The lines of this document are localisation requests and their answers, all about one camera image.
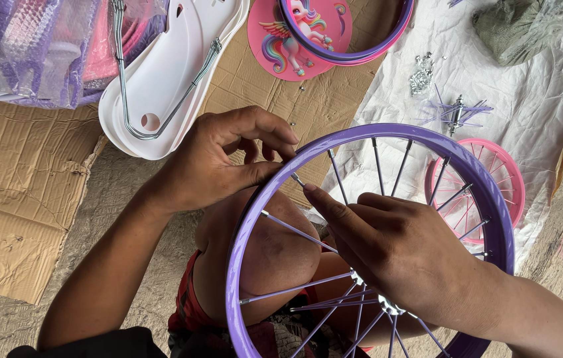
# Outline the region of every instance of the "concrete floor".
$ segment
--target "concrete floor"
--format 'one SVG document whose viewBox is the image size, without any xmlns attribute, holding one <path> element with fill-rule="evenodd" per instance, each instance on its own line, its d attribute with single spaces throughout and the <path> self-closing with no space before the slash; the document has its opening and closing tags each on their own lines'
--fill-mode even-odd
<svg viewBox="0 0 563 358">
<path fill-rule="evenodd" d="M 35 345 L 38 329 L 51 300 L 63 281 L 116 218 L 140 185 L 155 173 L 162 162 L 147 162 L 126 156 L 111 145 L 92 168 L 88 193 L 66 240 L 53 277 L 40 305 L 34 306 L 0 296 L 0 357 L 19 345 Z M 193 230 L 201 218 L 199 211 L 176 215 L 149 265 L 125 327 L 145 326 L 153 331 L 156 343 L 167 350 L 167 319 L 176 306 L 175 295 L 186 261 L 193 253 Z M 546 286 L 563 298 L 563 186 L 552 202 L 551 216 L 532 248 L 522 275 Z M 449 332 L 439 332 L 441 340 Z M 429 339 L 408 341 L 413 357 L 429 357 L 434 352 Z M 387 357 L 387 350 L 376 348 L 373 357 Z M 488 358 L 509 357 L 502 344 L 493 344 Z"/>
</svg>

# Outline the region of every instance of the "unicorn illustration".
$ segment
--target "unicorn illustration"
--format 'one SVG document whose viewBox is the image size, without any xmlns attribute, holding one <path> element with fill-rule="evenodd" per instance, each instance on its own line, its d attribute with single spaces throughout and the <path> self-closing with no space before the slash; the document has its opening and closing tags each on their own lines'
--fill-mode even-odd
<svg viewBox="0 0 563 358">
<path fill-rule="evenodd" d="M 320 28 L 321 31 L 325 30 L 325 21 L 321 19 L 321 15 L 315 9 L 310 8 L 310 0 L 291 0 L 290 11 L 297 21 L 297 25 L 301 32 L 308 37 L 311 41 L 320 44 L 323 48 L 334 51 L 332 47 L 332 39 L 327 35 L 323 35 L 315 31 L 315 28 Z M 260 22 L 259 24 L 268 31 L 270 34 L 266 35 L 261 42 L 261 52 L 263 56 L 273 63 L 272 69 L 276 73 L 282 73 L 288 67 L 288 62 L 294 69 L 297 76 L 301 77 L 306 74 L 303 66 L 313 67 L 314 62 L 310 61 L 307 56 L 301 54 L 301 46 L 297 40 L 292 37 L 288 24 L 283 20 L 281 9 L 278 4 L 273 9 L 275 22 Z M 281 52 L 281 47 L 284 47 L 288 53 L 288 58 Z"/>
</svg>

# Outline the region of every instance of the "plastic wrap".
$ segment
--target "plastic wrap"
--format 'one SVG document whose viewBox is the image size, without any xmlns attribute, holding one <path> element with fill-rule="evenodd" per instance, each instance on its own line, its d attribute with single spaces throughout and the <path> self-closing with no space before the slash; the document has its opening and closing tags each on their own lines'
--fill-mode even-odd
<svg viewBox="0 0 563 358">
<path fill-rule="evenodd" d="M 492 58 L 491 52 L 478 38 L 471 19 L 457 16 L 456 13 L 457 10 L 473 13 L 476 8 L 482 7 L 482 2 L 464 1 L 461 9 L 449 8 L 446 3 L 447 0 L 419 2 L 413 20 L 416 26 L 403 34 L 399 40 L 400 46 L 388 51 L 359 105 L 353 125 L 379 122 L 420 125 L 422 121 L 417 118 L 428 118 L 415 111 L 410 112 L 409 99 L 406 98 L 409 96 L 409 78 L 414 58 L 423 51 L 433 53 L 437 60 L 434 84 L 438 85 L 445 103 L 461 93 L 468 103 L 487 99 L 487 103 L 495 110 L 477 119 L 477 123 L 484 127 L 465 126 L 456 133 L 454 139 L 490 140 L 509 152 L 520 168 L 527 196 L 524 218 L 515 229 L 516 272 L 519 272 L 518 268 L 527 259 L 549 215 L 549 199 L 555 187 L 554 173 L 563 146 L 563 31 L 562 37 L 552 48 L 534 56 L 532 61 L 503 67 Z M 430 99 L 437 101 L 434 92 L 432 85 Z M 385 143 L 402 152 L 403 143 Z M 337 152 L 337 163 L 348 198 L 354 201 L 362 192 L 379 192 L 372 147 L 360 150 L 344 147 L 341 146 Z M 381 158 L 391 160 L 388 153 Z M 394 162 L 402 159 L 402 154 L 396 154 Z M 408 167 L 414 164 L 413 159 L 408 159 Z M 381 164 L 381 168 L 385 168 L 383 178 L 386 183 L 393 183 L 398 173 L 400 162 L 394 162 L 386 162 L 386 166 Z M 411 197 L 412 189 L 407 183 L 413 180 L 418 180 L 416 194 L 422 195 L 419 198 L 425 197 L 422 192 L 424 181 L 413 173 L 404 173 L 401 181 L 405 185 L 398 184 L 402 189 L 397 192 L 399 198 Z M 334 198 L 340 195 L 333 171 L 328 173 L 321 187 L 329 189 Z"/>
<path fill-rule="evenodd" d="M 164 31 L 166 10 L 163 0 L 125 3 L 130 62 Z M 0 91 L 25 97 L 18 104 L 45 108 L 96 101 L 99 93 L 92 90 L 117 75 L 117 69 L 107 71 L 111 18 L 104 0 L 0 0 Z"/>
<path fill-rule="evenodd" d="M 474 14 L 473 23 L 496 61 L 516 66 L 562 37 L 563 0 L 499 0 Z"/>
</svg>

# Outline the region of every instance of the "cardboard box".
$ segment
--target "cardboard box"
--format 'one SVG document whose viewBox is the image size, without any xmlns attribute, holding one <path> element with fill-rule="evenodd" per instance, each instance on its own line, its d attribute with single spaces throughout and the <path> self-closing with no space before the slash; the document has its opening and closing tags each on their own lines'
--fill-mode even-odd
<svg viewBox="0 0 563 358">
<path fill-rule="evenodd" d="M 0 295 L 39 302 L 101 134 L 90 106 L 41 110 L 0 102 Z"/>
</svg>

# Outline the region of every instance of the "black sleeve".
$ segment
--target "black sleeve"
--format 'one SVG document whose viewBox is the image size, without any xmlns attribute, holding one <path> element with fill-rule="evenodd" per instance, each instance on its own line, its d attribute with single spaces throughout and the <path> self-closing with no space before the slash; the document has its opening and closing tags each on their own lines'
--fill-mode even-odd
<svg viewBox="0 0 563 358">
<path fill-rule="evenodd" d="M 220 338 L 222 330 L 215 327 L 202 327 L 195 331 L 186 344 L 176 351 L 177 358 L 230 358 L 234 356 L 228 342 Z"/>
<path fill-rule="evenodd" d="M 144 327 L 114 330 L 100 336 L 81 339 L 38 352 L 30 346 L 19 346 L 7 358 L 167 358 L 153 343 L 151 330 Z"/>
</svg>

